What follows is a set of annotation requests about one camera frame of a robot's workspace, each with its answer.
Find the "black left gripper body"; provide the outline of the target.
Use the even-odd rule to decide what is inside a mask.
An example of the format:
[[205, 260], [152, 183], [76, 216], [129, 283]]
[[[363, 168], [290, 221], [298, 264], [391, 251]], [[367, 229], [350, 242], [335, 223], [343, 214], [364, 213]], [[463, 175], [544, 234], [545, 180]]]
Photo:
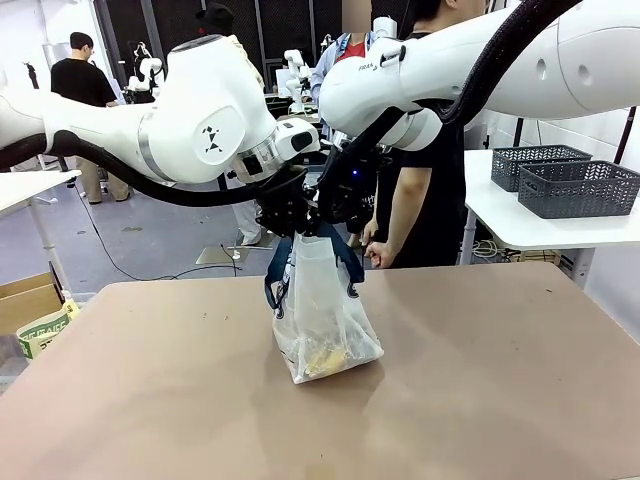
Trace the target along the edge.
[[256, 203], [259, 212], [256, 220], [269, 229], [270, 221], [301, 221], [311, 209], [305, 187], [306, 171], [279, 171], [257, 187]]

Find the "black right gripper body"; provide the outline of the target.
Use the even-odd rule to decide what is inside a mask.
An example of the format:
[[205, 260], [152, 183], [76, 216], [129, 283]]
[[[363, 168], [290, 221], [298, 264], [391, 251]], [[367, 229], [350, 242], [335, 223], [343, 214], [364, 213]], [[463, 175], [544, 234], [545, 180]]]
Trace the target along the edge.
[[373, 217], [380, 169], [378, 147], [333, 147], [318, 180], [318, 213], [322, 220], [333, 226], [345, 224], [349, 233], [360, 234]]

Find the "person's right hand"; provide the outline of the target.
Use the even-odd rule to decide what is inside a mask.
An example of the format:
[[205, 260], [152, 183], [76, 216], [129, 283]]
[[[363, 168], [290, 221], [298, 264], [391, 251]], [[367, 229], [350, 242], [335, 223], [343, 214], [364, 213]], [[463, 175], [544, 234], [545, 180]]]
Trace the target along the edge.
[[367, 248], [365, 256], [370, 260], [373, 268], [390, 268], [396, 259], [398, 249], [389, 242], [371, 242]]

